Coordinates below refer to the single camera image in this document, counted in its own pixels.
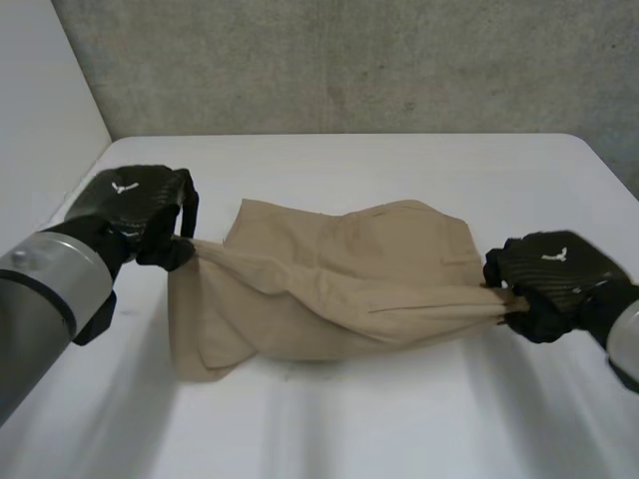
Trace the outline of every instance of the gray wall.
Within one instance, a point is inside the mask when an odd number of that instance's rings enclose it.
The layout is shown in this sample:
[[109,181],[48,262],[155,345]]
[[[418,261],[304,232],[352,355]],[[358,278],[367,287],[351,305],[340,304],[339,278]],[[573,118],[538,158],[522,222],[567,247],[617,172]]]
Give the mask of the gray wall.
[[637,0],[54,0],[114,139],[564,132],[639,195]]

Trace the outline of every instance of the concrete wall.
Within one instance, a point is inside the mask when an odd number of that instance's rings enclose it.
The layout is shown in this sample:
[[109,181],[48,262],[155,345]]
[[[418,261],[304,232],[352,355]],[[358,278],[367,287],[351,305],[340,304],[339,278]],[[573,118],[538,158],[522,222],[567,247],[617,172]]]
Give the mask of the concrete wall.
[[45,223],[111,144],[48,0],[0,1],[0,254]]
[[564,132],[639,195],[636,0],[54,0],[115,138]]

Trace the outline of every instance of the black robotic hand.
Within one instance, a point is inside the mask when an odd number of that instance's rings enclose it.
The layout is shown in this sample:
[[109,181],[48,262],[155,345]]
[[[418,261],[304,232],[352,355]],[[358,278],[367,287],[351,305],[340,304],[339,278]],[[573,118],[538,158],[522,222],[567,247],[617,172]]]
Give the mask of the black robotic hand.
[[591,329],[584,321],[596,315],[584,315],[582,309],[589,302],[592,309],[594,291],[601,291],[600,297],[606,290],[630,285],[627,274],[612,259],[572,232],[509,239],[503,249],[488,252],[483,273],[488,286],[501,287],[505,281],[528,300],[528,312],[513,312],[504,319],[515,332],[536,343],[553,342],[575,328]]
[[[195,252],[187,239],[195,232],[198,204],[188,170],[122,167],[96,175],[67,212],[65,223],[105,222],[126,245],[127,260],[172,271]],[[181,236],[175,237],[180,210]]]

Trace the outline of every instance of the beige cloth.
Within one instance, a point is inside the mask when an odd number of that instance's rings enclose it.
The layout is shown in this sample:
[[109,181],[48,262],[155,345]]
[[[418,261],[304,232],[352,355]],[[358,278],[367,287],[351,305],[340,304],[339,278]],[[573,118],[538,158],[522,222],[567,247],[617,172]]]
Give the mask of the beige cloth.
[[415,348],[518,308],[480,287],[466,223],[416,201],[332,217],[246,201],[224,245],[169,274],[173,361],[215,380],[256,352],[331,360]]

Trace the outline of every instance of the metal cylinder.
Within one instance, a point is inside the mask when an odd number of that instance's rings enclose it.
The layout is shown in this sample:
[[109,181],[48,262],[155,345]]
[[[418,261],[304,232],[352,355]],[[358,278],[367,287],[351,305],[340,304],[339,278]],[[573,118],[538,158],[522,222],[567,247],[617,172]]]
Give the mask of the metal cylinder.
[[35,233],[0,257],[0,425],[111,294],[81,241]]

